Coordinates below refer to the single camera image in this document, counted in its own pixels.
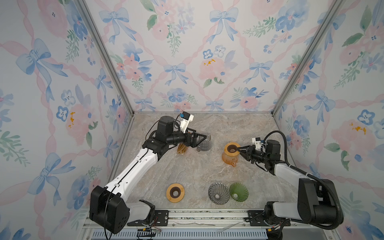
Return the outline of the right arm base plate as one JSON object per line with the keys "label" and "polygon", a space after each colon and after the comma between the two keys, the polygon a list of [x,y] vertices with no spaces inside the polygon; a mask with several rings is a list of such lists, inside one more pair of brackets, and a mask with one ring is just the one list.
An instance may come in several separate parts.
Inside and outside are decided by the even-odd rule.
{"label": "right arm base plate", "polygon": [[248,210],[248,216],[244,218],[246,223],[251,227],[272,227],[277,228],[286,220],[274,215],[274,213],[266,213],[264,210]]}

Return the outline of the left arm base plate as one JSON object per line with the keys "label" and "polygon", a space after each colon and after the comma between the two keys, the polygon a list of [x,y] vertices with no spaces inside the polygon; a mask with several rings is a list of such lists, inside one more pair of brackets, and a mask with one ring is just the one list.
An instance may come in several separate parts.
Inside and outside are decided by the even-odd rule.
{"label": "left arm base plate", "polygon": [[155,210],[147,220],[137,220],[127,223],[128,227],[166,227],[169,222],[169,210]]}

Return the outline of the coffee filter pack orange clip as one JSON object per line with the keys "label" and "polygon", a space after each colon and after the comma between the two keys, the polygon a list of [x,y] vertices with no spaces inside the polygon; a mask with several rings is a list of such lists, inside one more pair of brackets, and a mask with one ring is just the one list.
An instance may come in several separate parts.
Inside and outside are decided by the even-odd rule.
{"label": "coffee filter pack orange clip", "polygon": [[177,153],[180,155],[184,155],[187,152],[188,148],[189,147],[187,147],[184,144],[179,144],[178,149],[177,149]]}

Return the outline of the green glass dripper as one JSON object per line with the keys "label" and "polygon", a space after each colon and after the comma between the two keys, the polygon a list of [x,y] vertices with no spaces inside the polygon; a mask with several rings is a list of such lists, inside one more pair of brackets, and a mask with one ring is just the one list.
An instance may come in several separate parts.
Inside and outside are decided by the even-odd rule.
{"label": "green glass dripper", "polygon": [[249,191],[242,183],[236,182],[231,184],[229,190],[231,197],[237,202],[244,202],[249,197]]}

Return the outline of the orange glass carafe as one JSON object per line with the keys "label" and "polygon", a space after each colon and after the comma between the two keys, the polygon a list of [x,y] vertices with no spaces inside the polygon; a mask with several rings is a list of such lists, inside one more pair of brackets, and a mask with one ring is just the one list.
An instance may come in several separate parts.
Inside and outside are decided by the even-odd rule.
{"label": "orange glass carafe", "polygon": [[239,161],[239,155],[240,153],[239,152],[228,152],[227,150],[225,150],[222,154],[222,160],[224,163],[232,166],[232,167],[236,167],[237,166],[237,163]]}

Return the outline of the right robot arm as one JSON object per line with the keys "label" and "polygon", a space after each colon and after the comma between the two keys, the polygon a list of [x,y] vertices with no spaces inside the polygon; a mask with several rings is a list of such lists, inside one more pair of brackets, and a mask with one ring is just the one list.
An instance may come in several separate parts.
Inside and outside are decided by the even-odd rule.
{"label": "right robot arm", "polygon": [[282,160],[278,141],[255,142],[251,146],[237,147],[236,150],[251,164],[285,180],[298,190],[294,203],[267,202],[264,213],[257,220],[263,220],[268,225],[293,221],[325,230],[336,229],[343,223],[344,214],[334,183]]}

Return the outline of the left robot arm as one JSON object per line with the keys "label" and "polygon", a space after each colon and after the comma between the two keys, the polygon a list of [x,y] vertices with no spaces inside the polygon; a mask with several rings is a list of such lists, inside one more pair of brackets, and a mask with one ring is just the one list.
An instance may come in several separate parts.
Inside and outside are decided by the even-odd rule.
{"label": "left robot arm", "polygon": [[183,144],[196,148],[207,137],[189,128],[194,115],[182,112],[178,117],[162,116],[155,122],[156,130],[149,130],[142,148],[131,163],[105,187],[91,192],[90,220],[104,228],[107,238],[119,233],[128,223],[151,225],[155,206],[145,200],[128,204],[134,187],[169,150]]}

